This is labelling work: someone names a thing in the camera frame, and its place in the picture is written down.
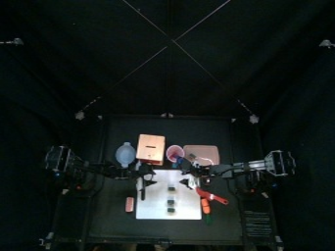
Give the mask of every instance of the orange object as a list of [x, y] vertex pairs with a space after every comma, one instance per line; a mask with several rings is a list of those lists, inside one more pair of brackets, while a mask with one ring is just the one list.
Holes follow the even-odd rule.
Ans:
[[201, 207], [202, 207], [202, 212], [205, 215], [210, 213], [210, 208], [209, 208], [209, 203], [205, 198], [201, 199]]
[[151, 165], [161, 166], [164, 163], [165, 137], [139, 134], [135, 158]]

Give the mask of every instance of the black table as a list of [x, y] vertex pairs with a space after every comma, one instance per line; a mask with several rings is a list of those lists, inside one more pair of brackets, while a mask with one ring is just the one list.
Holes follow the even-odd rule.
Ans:
[[[70, 148], [85, 160], [110, 161], [115, 164], [117, 147], [126, 141], [135, 149], [138, 134], [162, 135], [165, 147], [172, 144], [216, 145], [222, 164], [262, 159], [257, 126], [248, 119], [166, 119], [138, 116], [89, 118], [78, 122]], [[157, 168], [168, 169], [168, 160]], [[133, 180], [95, 176], [94, 192], [86, 196], [71, 193], [59, 196], [54, 216], [54, 242], [74, 242], [79, 247], [85, 243], [107, 242], [245, 244], [234, 182], [216, 177], [209, 190], [229, 200], [228, 206], [210, 203], [209, 225], [204, 220], [135, 220], [135, 212], [123, 212], [125, 197], [135, 198], [137, 194]], [[270, 203], [265, 204], [265, 208], [270, 209]]]

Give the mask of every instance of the orange tool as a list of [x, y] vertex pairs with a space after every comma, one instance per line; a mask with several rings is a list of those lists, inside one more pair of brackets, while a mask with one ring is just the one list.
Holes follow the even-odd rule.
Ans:
[[220, 203], [222, 203], [224, 205], [228, 205], [228, 203], [229, 203], [228, 199], [225, 199], [225, 198], [222, 198], [222, 197], [204, 191], [198, 187], [196, 187], [194, 190], [196, 190], [197, 194], [200, 195], [200, 197], [206, 198], [206, 200], [209, 200], [209, 201], [216, 200]]
[[212, 222], [212, 218], [210, 218], [209, 202], [205, 198], [201, 199], [201, 207], [202, 207], [202, 212], [205, 214], [205, 223], [208, 225]]

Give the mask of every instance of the white paper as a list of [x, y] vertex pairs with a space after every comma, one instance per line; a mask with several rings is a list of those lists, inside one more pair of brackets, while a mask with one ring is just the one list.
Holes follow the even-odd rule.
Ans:
[[[182, 176], [177, 170], [154, 170], [154, 173], [151, 180], [157, 183], [145, 187], [145, 200], [141, 200], [141, 191], [137, 192], [135, 219], [200, 220], [200, 196], [178, 183], [188, 175]], [[168, 208], [173, 208], [174, 212], [169, 213]]]

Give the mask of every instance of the clear plastic container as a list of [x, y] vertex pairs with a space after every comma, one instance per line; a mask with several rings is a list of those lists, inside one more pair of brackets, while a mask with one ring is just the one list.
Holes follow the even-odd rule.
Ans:
[[135, 156], [134, 148], [130, 146], [129, 142], [123, 142], [117, 148], [114, 157], [122, 168], [127, 168], [127, 165], [133, 162]]

